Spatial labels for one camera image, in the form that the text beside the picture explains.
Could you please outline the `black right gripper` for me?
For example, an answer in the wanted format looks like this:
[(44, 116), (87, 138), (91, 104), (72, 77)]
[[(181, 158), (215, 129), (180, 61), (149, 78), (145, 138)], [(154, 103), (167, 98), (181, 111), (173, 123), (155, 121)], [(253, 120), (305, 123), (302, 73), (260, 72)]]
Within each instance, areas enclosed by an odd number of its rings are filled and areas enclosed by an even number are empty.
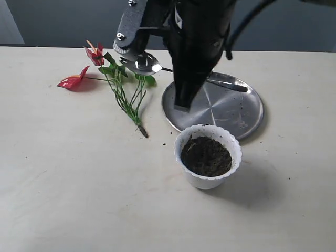
[(161, 37), (172, 58), (174, 109), (189, 112), (227, 42), (235, 1), (146, 1), (144, 44)]

